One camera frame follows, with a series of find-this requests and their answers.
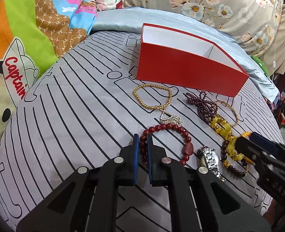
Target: gray bedsheet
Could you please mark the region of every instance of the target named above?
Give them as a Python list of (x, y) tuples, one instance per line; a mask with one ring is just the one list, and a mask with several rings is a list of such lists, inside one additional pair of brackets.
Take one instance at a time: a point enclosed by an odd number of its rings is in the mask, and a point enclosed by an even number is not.
[[(0, 146), (0, 214), (14, 230), (18, 222), (76, 168), (102, 166), (131, 143), (133, 134), (159, 122), (160, 113), (142, 108), (133, 89), (145, 81), (135, 79), (140, 35), (125, 32), (97, 32), (57, 61), (29, 90), (13, 114)], [(196, 107), (185, 103), (185, 93), (194, 89), (172, 88), (168, 111), (184, 120), (194, 145), (214, 147), (220, 153), (223, 139), (197, 115)], [(141, 89), (148, 105), (158, 105), (167, 95), (153, 88)], [(235, 135), (256, 131), (282, 142), (268, 106), (248, 80), (235, 98), (208, 93), (236, 109), (239, 124)], [(233, 123), (230, 110), (219, 113)], [(171, 131), (155, 134), (154, 143), (166, 148), (167, 155), (180, 159), (183, 140)], [(241, 164), (232, 164), (243, 170)], [(188, 166), (197, 168), (193, 155)], [(226, 184), (261, 214), (270, 196), (256, 184), (257, 173), (239, 179), (220, 169)], [(171, 231), (168, 192), (149, 185), (146, 170), (139, 167), (133, 188), (120, 188), (117, 231)]]

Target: silver pendant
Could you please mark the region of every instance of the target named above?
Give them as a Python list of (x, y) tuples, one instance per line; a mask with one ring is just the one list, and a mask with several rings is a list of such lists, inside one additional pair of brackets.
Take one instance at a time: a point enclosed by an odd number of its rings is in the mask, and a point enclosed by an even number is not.
[[(173, 125), (178, 125), (178, 126), (183, 126), (183, 119), (180, 118), (178, 115), (176, 114), (171, 114), (169, 112), (166, 112), (165, 110), (161, 110), (162, 111), (162, 115), (160, 117), (160, 121), (162, 124), (168, 124), (171, 123)], [(163, 118), (164, 113), (169, 116), (168, 118)]]

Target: floral bedding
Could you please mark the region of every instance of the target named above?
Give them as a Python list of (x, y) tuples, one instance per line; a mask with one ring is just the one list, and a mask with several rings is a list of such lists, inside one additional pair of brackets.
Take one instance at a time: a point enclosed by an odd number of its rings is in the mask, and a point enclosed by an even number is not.
[(279, 28), (283, 0), (125, 0), (125, 6), (181, 13), (231, 35), (248, 54), (261, 56)]

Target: silver wristwatch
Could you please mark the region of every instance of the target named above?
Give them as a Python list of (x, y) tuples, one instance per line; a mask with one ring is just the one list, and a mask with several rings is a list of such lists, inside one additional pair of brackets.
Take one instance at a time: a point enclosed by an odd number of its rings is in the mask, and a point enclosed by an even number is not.
[(214, 148), (210, 148), (207, 146), (201, 147), (197, 152), (201, 165), (208, 168), (212, 173), (215, 174), (221, 181), (225, 181), (225, 178), (220, 175), (219, 172), (219, 156), (216, 154)]

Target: open box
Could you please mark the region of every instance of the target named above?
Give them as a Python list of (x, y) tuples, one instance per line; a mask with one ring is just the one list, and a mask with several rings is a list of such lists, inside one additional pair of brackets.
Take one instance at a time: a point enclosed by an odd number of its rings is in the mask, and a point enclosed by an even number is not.
[(137, 79), (235, 97), (248, 78), (216, 43), (176, 29), (143, 24)]

